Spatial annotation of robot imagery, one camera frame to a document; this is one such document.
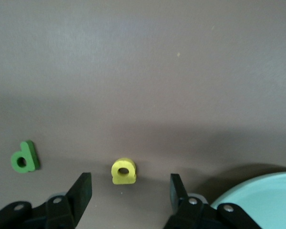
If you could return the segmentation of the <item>green foam letter p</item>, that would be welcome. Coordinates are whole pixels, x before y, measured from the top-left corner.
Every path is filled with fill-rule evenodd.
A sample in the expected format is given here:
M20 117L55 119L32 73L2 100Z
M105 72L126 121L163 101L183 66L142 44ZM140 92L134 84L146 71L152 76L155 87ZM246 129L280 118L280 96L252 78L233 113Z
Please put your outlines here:
M40 168L39 159L31 140L22 141L20 150L10 158L11 166L18 173L34 172Z

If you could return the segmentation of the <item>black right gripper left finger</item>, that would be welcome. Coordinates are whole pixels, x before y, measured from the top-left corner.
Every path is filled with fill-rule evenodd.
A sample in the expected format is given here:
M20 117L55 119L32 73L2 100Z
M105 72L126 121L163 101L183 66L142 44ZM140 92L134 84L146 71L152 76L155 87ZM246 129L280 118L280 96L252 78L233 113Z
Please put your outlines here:
M16 201L0 210L0 229L75 229L92 197L91 173L82 173L64 195L38 207Z

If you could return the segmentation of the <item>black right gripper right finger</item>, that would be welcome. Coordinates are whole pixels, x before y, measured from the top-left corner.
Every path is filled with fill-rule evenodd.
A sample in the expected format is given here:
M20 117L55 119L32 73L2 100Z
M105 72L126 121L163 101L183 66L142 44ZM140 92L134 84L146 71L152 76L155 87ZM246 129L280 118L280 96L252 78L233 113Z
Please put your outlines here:
M188 195L179 174L170 175L170 201L173 214L163 229L262 229L236 204L213 208Z

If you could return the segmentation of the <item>light green plate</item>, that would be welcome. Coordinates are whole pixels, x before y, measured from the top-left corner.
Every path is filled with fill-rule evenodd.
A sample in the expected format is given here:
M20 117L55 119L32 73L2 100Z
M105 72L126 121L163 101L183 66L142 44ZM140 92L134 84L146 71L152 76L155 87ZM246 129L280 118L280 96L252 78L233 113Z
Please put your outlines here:
M239 205L262 229L286 229L286 172L258 176L218 197L211 206Z

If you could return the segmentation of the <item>brown table cover sheet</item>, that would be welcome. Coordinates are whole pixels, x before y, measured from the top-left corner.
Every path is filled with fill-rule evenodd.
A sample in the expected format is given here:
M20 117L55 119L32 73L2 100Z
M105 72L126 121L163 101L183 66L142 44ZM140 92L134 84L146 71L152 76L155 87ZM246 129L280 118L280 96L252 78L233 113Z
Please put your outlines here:
M27 140L40 168L18 173ZM281 171L286 0L0 0L0 209L91 172L78 229L161 229L172 173L213 202Z

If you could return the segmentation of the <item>yellow foam letter a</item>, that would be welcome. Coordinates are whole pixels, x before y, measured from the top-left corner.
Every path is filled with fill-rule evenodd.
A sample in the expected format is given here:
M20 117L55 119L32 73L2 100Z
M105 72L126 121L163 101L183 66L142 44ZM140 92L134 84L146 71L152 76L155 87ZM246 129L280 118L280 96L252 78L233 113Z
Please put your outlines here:
M115 185L128 185L136 182L136 165L129 158L120 158L111 168L112 182Z

